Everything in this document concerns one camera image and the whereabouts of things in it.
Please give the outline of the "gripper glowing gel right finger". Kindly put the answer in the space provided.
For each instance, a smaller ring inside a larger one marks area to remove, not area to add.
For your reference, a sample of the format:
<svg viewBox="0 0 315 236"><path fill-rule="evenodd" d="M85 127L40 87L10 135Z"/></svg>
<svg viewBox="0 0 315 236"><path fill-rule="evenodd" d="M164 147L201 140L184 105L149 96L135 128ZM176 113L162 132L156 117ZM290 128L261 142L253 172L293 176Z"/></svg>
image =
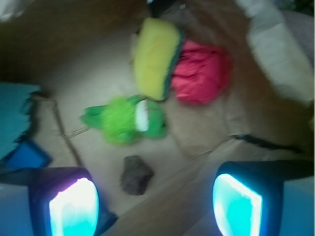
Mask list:
<svg viewBox="0 0 315 236"><path fill-rule="evenodd" d="M312 161L228 161L213 185L213 211L223 236L313 236Z"/></svg>

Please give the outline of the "gripper glowing gel left finger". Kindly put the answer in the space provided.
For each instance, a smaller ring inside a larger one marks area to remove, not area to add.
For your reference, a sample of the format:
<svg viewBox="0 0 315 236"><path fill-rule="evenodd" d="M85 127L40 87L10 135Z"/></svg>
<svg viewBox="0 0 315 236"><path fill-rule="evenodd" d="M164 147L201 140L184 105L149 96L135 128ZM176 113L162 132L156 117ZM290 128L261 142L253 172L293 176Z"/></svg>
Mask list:
<svg viewBox="0 0 315 236"><path fill-rule="evenodd" d="M2 236L92 236L98 212L97 188L85 168L0 173Z"/></svg>

